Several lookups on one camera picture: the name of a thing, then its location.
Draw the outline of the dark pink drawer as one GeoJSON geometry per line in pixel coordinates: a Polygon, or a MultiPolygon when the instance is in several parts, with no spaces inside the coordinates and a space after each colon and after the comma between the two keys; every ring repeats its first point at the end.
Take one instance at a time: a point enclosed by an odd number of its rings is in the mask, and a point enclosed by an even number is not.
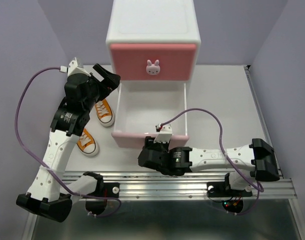
{"type": "Polygon", "coordinates": [[[188,81],[197,53],[197,45],[188,43],[113,43],[109,48],[123,81],[188,81]]]}

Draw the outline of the orange sneaker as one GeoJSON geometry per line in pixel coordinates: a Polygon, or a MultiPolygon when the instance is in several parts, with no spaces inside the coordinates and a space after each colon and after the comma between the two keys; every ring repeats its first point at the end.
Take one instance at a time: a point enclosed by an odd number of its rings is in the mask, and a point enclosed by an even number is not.
{"type": "Polygon", "coordinates": [[[77,146],[82,154],[95,157],[99,153],[99,146],[93,136],[85,128],[77,141],[77,146]]]}
{"type": "Polygon", "coordinates": [[[95,104],[95,111],[102,126],[108,128],[115,123],[115,114],[106,99],[95,104]]]}

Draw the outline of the light pink drawer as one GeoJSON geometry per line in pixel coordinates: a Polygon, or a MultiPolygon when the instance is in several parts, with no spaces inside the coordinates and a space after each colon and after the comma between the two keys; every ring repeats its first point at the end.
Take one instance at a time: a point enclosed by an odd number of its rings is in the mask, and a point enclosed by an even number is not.
{"type": "Polygon", "coordinates": [[[112,137],[121,148],[141,149],[156,125],[187,109],[182,81],[122,81],[118,90],[112,137]]]}

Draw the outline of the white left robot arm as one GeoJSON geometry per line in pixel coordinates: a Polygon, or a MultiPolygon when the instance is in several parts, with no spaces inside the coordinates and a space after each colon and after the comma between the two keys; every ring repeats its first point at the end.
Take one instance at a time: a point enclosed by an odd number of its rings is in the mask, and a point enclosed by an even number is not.
{"type": "Polygon", "coordinates": [[[92,67],[101,77],[98,80],[74,60],[56,70],[67,74],[65,96],[56,110],[43,158],[36,156],[23,143],[19,131],[15,134],[21,147],[40,164],[26,193],[18,195],[16,205],[24,210],[59,223],[69,216],[73,205],[81,199],[93,199],[104,204],[121,200],[105,187],[103,176],[87,171],[75,182],[65,185],[65,173],[71,153],[90,120],[94,105],[110,95],[120,85],[121,77],[98,63],[92,67]]]}

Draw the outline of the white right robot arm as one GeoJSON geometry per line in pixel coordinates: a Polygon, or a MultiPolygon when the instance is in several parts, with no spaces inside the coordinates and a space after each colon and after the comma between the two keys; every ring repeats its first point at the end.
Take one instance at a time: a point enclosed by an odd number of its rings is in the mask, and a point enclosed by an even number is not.
{"type": "Polygon", "coordinates": [[[228,170],[222,181],[207,184],[211,198],[251,197],[251,185],[256,182],[280,180],[275,150],[261,138],[252,139],[249,145],[224,151],[188,146],[169,149],[169,145],[147,136],[137,158],[138,165],[166,176],[183,176],[205,170],[228,170]]]}

